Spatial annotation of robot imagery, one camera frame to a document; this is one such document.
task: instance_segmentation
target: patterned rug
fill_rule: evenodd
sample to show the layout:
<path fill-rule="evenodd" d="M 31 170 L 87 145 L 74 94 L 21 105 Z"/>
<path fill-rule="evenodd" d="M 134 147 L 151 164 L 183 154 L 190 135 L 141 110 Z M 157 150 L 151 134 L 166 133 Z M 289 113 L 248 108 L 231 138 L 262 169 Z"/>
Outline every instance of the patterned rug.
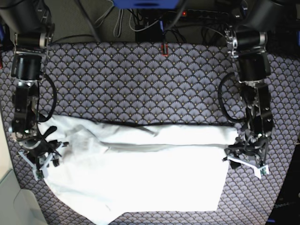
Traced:
<path fill-rule="evenodd" d="M 169 48 L 169 56 L 165 57 L 160 53 L 160 44 L 151 43 L 53 45 L 46 72 L 58 88 L 55 114 L 128 125 L 227 123 L 217 100 L 221 79 L 233 71 L 226 49 L 190 44 L 170 44 Z M 259 180 L 248 167 L 230 169 L 215 212 L 125 213 L 113 225 L 265 224 L 284 182 L 300 131 L 300 63 L 287 57 L 268 57 L 272 74 L 267 83 L 275 122 L 267 160 L 270 175 Z M 14 86 L 9 76 L 13 53 L 4 53 L 2 58 L 1 112 L 9 136 L 14 110 L 11 101 Z M 52 104 L 52 90 L 46 81 L 40 89 L 40 110 L 47 113 Z M 223 93 L 229 114 L 243 117 L 238 83 L 229 80 Z M 92 224 L 60 202 L 42 180 L 36 182 L 30 167 L 16 156 L 20 146 L 10 138 L 8 145 L 21 188 L 33 191 L 48 224 Z"/>

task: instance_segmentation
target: gray floor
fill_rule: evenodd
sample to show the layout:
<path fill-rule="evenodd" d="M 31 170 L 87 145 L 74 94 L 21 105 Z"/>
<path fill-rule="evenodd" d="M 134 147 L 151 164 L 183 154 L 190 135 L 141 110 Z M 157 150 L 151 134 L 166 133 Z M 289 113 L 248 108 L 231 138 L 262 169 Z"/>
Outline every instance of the gray floor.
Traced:
<path fill-rule="evenodd" d="M 69 35 L 76 34 L 90 34 L 89 27 L 87 26 L 84 18 L 80 14 L 76 7 L 74 0 L 46 0 L 46 4 L 49 6 L 52 13 L 52 21 L 55 23 L 54 40 Z M 111 3 L 107 0 L 82 0 L 82 4 L 85 10 L 89 14 L 92 21 L 97 20 L 110 6 Z M 187 8 L 189 9 L 213 9 L 213 0 L 189 0 Z M 103 41 L 125 41 L 134 42 L 135 33 L 129 28 L 129 16 L 130 13 L 125 10 L 123 23 L 122 23 L 122 35 L 120 38 L 113 36 L 113 28 L 118 18 L 118 9 L 115 8 L 111 14 L 107 17 L 103 25 L 98 29 L 98 32 Z M 200 27 L 199 28 L 184 28 L 182 33 L 187 39 L 188 43 L 200 43 Z M 66 42 L 82 42 L 93 41 L 90 37 L 81 37 L 69 39 Z M 175 42 L 176 39 L 169 34 L 167 36 L 168 42 Z"/>

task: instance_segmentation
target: blue device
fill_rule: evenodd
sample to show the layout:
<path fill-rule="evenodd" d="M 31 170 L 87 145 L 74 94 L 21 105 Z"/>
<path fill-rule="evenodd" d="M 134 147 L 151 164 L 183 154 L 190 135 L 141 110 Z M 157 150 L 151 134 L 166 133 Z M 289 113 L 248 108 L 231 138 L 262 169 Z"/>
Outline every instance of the blue device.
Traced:
<path fill-rule="evenodd" d="M 114 0 L 118 8 L 175 8 L 179 0 Z"/>

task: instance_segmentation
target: white cloth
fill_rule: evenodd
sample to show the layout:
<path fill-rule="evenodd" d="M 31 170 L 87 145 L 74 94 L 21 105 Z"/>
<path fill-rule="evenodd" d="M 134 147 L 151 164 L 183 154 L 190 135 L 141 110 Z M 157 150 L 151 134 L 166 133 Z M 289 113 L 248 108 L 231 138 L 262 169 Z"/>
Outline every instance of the white cloth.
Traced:
<path fill-rule="evenodd" d="M 47 140 L 69 142 L 46 184 L 97 225 L 125 212 L 214 211 L 225 183 L 232 127 L 161 125 L 126 127 L 53 116 L 39 125 Z"/>

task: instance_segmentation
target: white towel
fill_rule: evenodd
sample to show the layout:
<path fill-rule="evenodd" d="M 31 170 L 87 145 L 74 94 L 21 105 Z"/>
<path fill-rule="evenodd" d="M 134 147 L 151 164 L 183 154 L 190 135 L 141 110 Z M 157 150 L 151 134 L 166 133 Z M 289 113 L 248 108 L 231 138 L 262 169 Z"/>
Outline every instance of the white towel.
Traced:
<path fill-rule="evenodd" d="M 39 125 L 58 131 L 47 140 L 70 142 L 46 184 L 74 211 L 97 225 L 125 212 L 214 211 L 225 183 L 224 148 L 232 127 L 125 127 L 53 116 Z"/>

